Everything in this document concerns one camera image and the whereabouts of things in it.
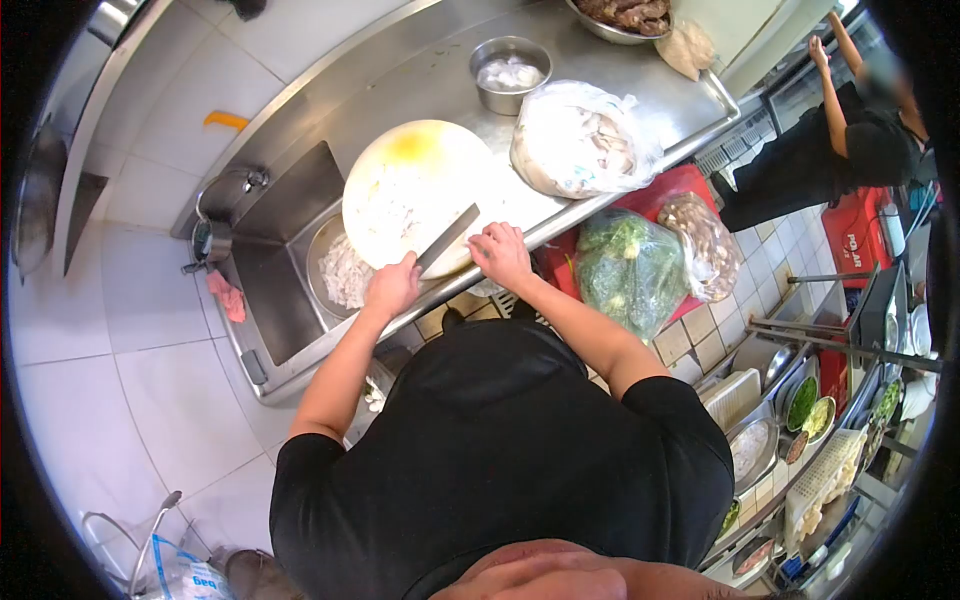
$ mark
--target man's arm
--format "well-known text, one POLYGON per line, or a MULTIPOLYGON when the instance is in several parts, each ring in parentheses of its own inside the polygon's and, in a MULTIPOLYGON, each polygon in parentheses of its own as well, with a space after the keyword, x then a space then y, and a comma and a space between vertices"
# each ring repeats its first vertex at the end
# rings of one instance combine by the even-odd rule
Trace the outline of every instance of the man's arm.
POLYGON ((288 438, 321 433, 343 444, 363 391, 373 347, 386 326, 417 299, 420 268, 408 252, 403 261, 376 272, 364 307, 347 334, 314 373, 290 425, 288 438))
POLYGON ((843 60, 847 62, 847 66, 850 67, 851 72, 856 76, 857 71, 860 70, 860 65, 863 64, 860 53, 857 52, 856 46, 853 45, 853 40, 850 39, 850 34, 847 33, 847 28, 843 26, 843 21, 840 20, 840 16, 837 15, 836 12, 830 11, 830 14, 827 15, 827 20, 830 22, 830 28, 833 29, 833 34, 837 38, 837 47, 840 49, 840 54, 843 55, 843 60))
POLYGON ((833 89, 833 80, 830 78, 829 57, 824 52, 824 44, 820 38, 814 36, 807 46, 813 63, 820 72, 820 83, 824 89, 824 112, 827 114, 827 127, 830 131, 830 147, 843 158, 847 157, 847 117, 840 108, 837 91, 833 89))
POLYGON ((614 320, 555 289, 530 270, 523 233, 491 223, 470 237, 470 254, 483 274, 536 308, 564 341, 610 386, 617 400, 645 377, 670 375, 653 351, 614 320))

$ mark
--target rag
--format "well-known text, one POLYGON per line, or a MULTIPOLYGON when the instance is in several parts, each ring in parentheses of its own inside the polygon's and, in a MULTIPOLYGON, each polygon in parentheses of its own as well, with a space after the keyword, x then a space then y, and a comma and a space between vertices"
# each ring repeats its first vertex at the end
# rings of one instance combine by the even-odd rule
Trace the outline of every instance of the rag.
POLYGON ((247 319, 247 309, 243 305, 243 292, 230 285, 219 271, 206 276, 206 287, 210 290, 210 294, 216 296, 224 306, 228 319, 234 323, 242 323, 247 319))

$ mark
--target chopped meat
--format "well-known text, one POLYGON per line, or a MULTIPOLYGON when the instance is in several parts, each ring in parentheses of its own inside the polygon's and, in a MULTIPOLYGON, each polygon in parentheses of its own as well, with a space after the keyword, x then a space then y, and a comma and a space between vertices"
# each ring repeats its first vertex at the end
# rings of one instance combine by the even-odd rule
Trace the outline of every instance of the chopped meat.
POLYGON ((670 31, 665 18, 669 0, 576 0, 583 14, 601 23, 645 36, 661 36, 670 31))
POLYGON ((640 21, 638 26, 640 32, 645 36, 662 36, 670 31, 670 23, 666 19, 657 19, 655 21, 640 21))

